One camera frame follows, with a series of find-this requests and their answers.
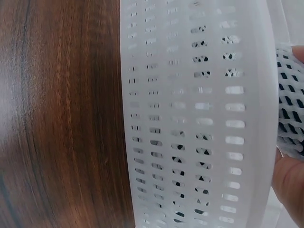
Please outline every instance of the basket hole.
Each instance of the basket hole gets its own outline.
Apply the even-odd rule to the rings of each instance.
[[[238,197],[230,194],[223,194],[222,198],[231,202],[238,202]]]
[[[156,220],[156,222],[162,225],[166,225],[166,222],[160,219]]]
[[[228,173],[232,175],[240,176],[242,175],[242,170],[240,168],[230,167]]]
[[[220,209],[222,211],[225,211],[225,212],[228,212],[228,213],[236,213],[237,212],[237,209],[236,208],[233,208],[233,207],[228,207],[228,206],[220,206]]]
[[[154,194],[154,197],[155,198],[157,198],[157,199],[159,199],[159,200],[164,200],[164,197],[163,196],[161,196],[160,194]]]
[[[176,66],[180,63],[180,60],[179,59],[172,59],[172,60],[169,60],[168,61],[168,65],[169,66]]]
[[[224,216],[220,216],[219,220],[222,221],[222,222],[230,223],[230,224],[234,223],[234,219],[233,218],[227,218],[227,217],[224,217]]]
[[[145,184],[145,183],[146,183],[146,181],[145,181],[145,180],[140,179],[140,178],[136,178],[136,180],[137,180],[138,182],[142,183],[142,184]]]
[[[181,145],[181,144],[177,144],[177,143],[172,143],[171,147],[175,150],[179,150],[179,151],[184,151],[185,150],[185,146]]]
[[[209,195],[209,191],[206,190],[206,189],[202,189],[202,188],[196,187],[195,191],[199,192],[199,193],[202,193],[202,194],[205,194],[205,195]]]
[[[182,164],[185,163],[185,160],[183,158],[180,158],[180,157],[172,157],[172,160],[174,162],[177,162],[177,163],[182,163]]]
[[[173,53],[173,52],[178,51],[178,49],[179,49],[179,46],[178,46],[178,45],[170,46],[170,47],[168,47],[167,52]]]
[[[141,169],[135,168],[135,171],[136,171],[136,172],[138,172],[139,174],[144,174],[144,170],[141,170]]]
[[[152,15],[152,16],[146,17],[145,22],[148,23],[148,22],[153,21],[154,19],[155,19],[155,16]]]
[[[130,10],[130,9],[132,9],[132,8],[134,8],[135,6],[137,6],[137,3],[135,2],[135,3],[132,3],[132,4],[130,4],[129,6],[128,6],[128,10]]]
[[[189,8],[190,9],[197,9],[203,7],[203,2],[202,0],[193,0],[191,3],[189,3]]]
[[[155,9],[155,4],[146,7],[145,11],[146,11],[146,12],[149,12],[149,11],[151,11],[151,10],[153,10],[153,9]]]
[[[197,202],[198,204],[204,204],[206,207],[209,206],[209,202],[202,201],[202,200],[200,200],[200,199],[196,199],[196,202]]]
[[[149,120],[151,121],[160,121],[161,119],[160,115],[149,115]]]
[[[148,82],[149,82],[149,83],[158,82],[158,77],[157,77],[157,76],[148,77]]]
[[[212,150],[205,149],[205,148],[196,148],[196,153],[202,154],[202,155],[211,155]]]
[[[242,161],[244,159],[243,154],[235,153],[235,152],[228,152],[227,157],[228,157],[228,159],[235,160],[235,161]]]
[[[146,212],[143,213],[143,216],[146,217],[146,218],[149,217],[149,215]]]
[[[232,189],[240,189],[241,188],[241,185],[239,183],[232,182],[232,181],[227,182],[226,186],[228,188],[232,188]]]
[[[172,181],[172,183],[173,183],[173,185],[175,185],[175,186],[178,186],[178,187],[185,187],[185,183],[183,183],[183,182],[179,182],[179,181]]]
[[[198,223],[200,225],[203,225],[203,226],[208,225],[208,223],[206,221],[203,221],[203,220],[201,220],[199,218],[195,218],[194,220],[195,220],[196,223]]]
[[[245,128],[245,122],[241,120],[227,120],[226,127],[239,128],[239,129]]]
[[[238,36],[224,36],[221,39],[222,44],[239,44],[241,39]]]
[[[133,39],[135,37],[137,37],[137,33],[136,32],[128,35],[129,39]]]
[[[156,180],[163,181],[163,177],[157,174],[152,174],[152,177]]]
[[[159,92],[158,90],[149,90],[149,91],[148,91],[148,94],[149,94],[149,95],[159,95],[159,93],[160,93],[160,92]]]
[[[176,136],[176,137],[184,138],[185,137],[185,132],[179,131],[179,130],[172,130],[171,135]]]
[[[174,81],[174,80],[179,79],[180,77],[181,77],[180,73],[175,73],[175,74],[170,74],[170,75],[168,76],[168,79],[169,79],[170,81]]]
[[[167,26],[173,26],[179,23],[178,19],[173,19],[173,20],[169,20],[167,21]]]
[[[146,197],[141,196],[141,195],[139,195],[138,198],[139,198],[141,201],[145,201],[145,202],[148,201]]]
[[[146,28],[146,33],[151,33],[151,32],[154,32],[155,30],[156,30],[156,26],[152,26],[152,27]]]
[[[205,212],[205,211],[202,211],[202,210],[199,210],[199,209],[195,209],[194,212],[199,214],[199,215],[208,216],[208,212]]]
[[[193,48],[207,47],[207,42],[204,40],[195,41],[191,45]]]
[[[170,107],[175,108],[175,109],[185,109],[186,103],[185,102],[172,102],[170,104]]]
[[[160,108],[160,103],[149,102],[149,108]]]
[[[128,25],[128,29],[135,28],[136,26],[137,26],[137,23],[133,22],[133,23]]]
[[[150,140],[151,145],[162,146],[162,142],[158,140]]]
[[[211,94],[212,93],[212,88],[210,88],[210,87],[197,87],[197,88],[194,88],[194,92],[197,92],[199,94]]]
[[[143,193],[147,193],[146,189],[143,189],[143,188],[141,188],[141,187],[137,187],[137,189],[138,189],[138,191],[141,191],[141,192],[143,192]]]
[[[135,49],[137,47],[137,44],[130,44],[128,46],[128,50],[132,50],[132,49]]]
[[[180,212],[180,211],[175,211],[175,214],[177,215],[177,216],[180,216],[180,217],[182,217],[182,218],[184,218],[185,217],[185,214],[184,213],[182,213],[182,212]]]
[[[153,187],[156,188],[157,190],[164,191],[164,188],[160,185],[153,184]]]
[[[184,208],[185,208],[184,205],[181,204],[181,203],[179,203],[179,202],[173,201],[173,204],[174,204],[174,206],[175,206],[176,208],[179,208],[179,209],[184,209]]]
[[[183,95],[185,93],[185,90],[183,89],[173,89],[171,90],[171,95]]]
[[[137,12],[133,12],[133,13],[130,14],[130,18],[133,18],[135,16],[137,16]]]
[[[156,205],[156,207],[158,207],[158,208],[162,208],[162,204],[160,204],[160,203],[155,203],[155,205]]]
[[[181,220],[179,220],[179,219],[176,219],[176,218],[173,219],[173,221],[176,222],[176,223],[183,223],[183,221],[181,221]]]
[[[242,69],[230,68],[226,70],[226,77],[243,77],[244,71]]]
[[[137,132],[140,132],[142,130],[142,127],[141,126],[137,126],[137,125],[132,125],[131,126],[131,129],[133,131],[137,131]]]
[[[134,158],[134,161],[136,161],[137,163],[143,164],[143,160],[142,159]]]
[[[210,103],[196,103],[195,109],[197,110],[210,110],[212,105]]]
[[[153,57],[156,55],[156,50],[150,50],[149,52],[146,52],[147,57]]]
[[[137,102],[137,101],[130,102],[130,107],[131,108],[139,108],[139,102]]]
[[[129,95],[130,96],[137,96],[138,95],[138,91],[135,91],[135,90],[129,91]]]
[[[209,78],[210,74],[210,71],[195,72],[194,78]]]
[[[140,120],[141,116],[137,113],[132,113],[130,115],[131,119],[134,119],[134,120]]]
[[[213,120],[210,118],[197,118],[196,122],[198,125],[208,125],[208,126],[213,125]]]
[[[211,134],[198,133],[196,138],[205,141],[213,141],[213,136]]]
[[[209,58],[207,56],[198,56],[198,57],[193,57],[192,60],[194,63],[203,63],[203,62],[208,62]]]
[[[141,138],[139,138],[139,137],[132,137],[132,140],[134,142],[137,142],[137,143],[142,143],[143,142],[143,140]]]
[[[161,153],[157,153],[157,152],[151,152],[152,157],[155,158],[162,158],[162,154]]]
[[[139,148],[136,148],[136,147],[134,147],[133,150],[134,150],[135,153],[143,153],[142,149],[139,149]]]
[[[170,14],[176,13],[177,11],[178,11],[177,7],[170,8],[167,10],[167,14],[170,15]]]
[[[232,145],[244,145],[245,140],[243,137],[238,136],[227,136],[226,137],[226,143],[232,144]]]
[[[207,176],[195,175],[195,178],[199,181],[203,181],[203,182],[207,182],[207,183],[211,182],[211,178],[207,177]]]
[[[168,40],[171,40],[171,39],[174,39],[178,36],[178,32],[171,32],[167,35],[167,39]]]
[[[191,34],[195,34],[195,33],[201,33],[201,32],[204,32],[206,30],[206,26],[203,25],[203,26],[198,26],[196,28],[192,28],[190,30]]]
[[[225,6],[221,9],[217,9],[218,14],[228,14],[228,13],[235,13],[237,10],[234,6]]]
[[[172,173],[178,174],[178,175],[180,175],[180,176],[185,176],[185,172],[182,171],[182,170],[178,170],[178,169],[173,169],[173,170],[172,170]]]
[[[158,170],[163,170],[163,166],[160,165],[160,164],[152,163],[152,167],[153,167],[153,168],[156,168],[156,169],[158,169]]]
[[[155,70],[158,67],[157,63],[152,63],[152,64],[148,64],[147,66],[147,70]]]
[[[195,12],[189,16],[189,20],[199,20],[205,17],[206,14],[203,11]]]
[[[131,78],[129,79],[129,84],[136,84],[138,83],[139,79],[138,78]]]
[[[229,86],[225,89],[226,94],[232,94],[232,95],[240,95],[244,93],[244,87],[242,86]]]
[[[226,104],[226,110],[232,112],[243,112],[245,111],[245,105],[242,103]]]
[[[186,121],[186,118],[182,117],[182,116],[172,116],[170,117],[170,120],[172,122],[175,122],[177,124],[185,124],[187,121]]]
[[[236,60],[240,60],[241,58],[242,58],[242,54],[239,52],[225,53],[223,55],[223,59],[228,61],[236,61]]]
[[[212,168],[212,165],[211,165],[211,164],[209,164],[209,163],[204,163],[204,162],[200,162],[200,161],[196,163],[196,166],[202,167],[203,169],[207,169],[207,170],[209,170],[209,169]]]
[[[221,29],[231,29],[238,26],[237,20],[226,20],[219,24]]]
[[[154,134],[160,134],[161,133],[160,128],[150,127],[149,130],[150,130],[151,133],[154,133]]]

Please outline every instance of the wooden surface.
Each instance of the wooden surface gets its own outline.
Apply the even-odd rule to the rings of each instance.
[[[119,0],[0,0],[0,228],[133,228]]]

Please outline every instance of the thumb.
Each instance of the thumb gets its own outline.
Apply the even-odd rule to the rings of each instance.
[[[282,157],[277,150],[272,186],[291,218],[304,228],[304,162]]]

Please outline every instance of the white plastic basket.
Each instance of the white plastic basket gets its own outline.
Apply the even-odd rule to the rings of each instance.
[[[265,0],[121,0],[137,228],[257,228],[278,123]]]

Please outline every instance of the finger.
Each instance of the finger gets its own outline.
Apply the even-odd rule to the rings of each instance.
[[[278,199],[284,204],[292,219],[298,225],[304,225],[303,177],[303,162],[290,157],[280,158],[278,156],[272,186]]]
[[[304,46],[293,46],[292,51],[294,56],[304,63]]]
[[[283,156],[282,156],[280,150],[277,148],[277,149],[276,149],[276,156],[275,156],[275,162],[276,162],[276,164],[277,164],[277,163],[279,162],[279,160],[281,160],[282,158],[283,158]]]

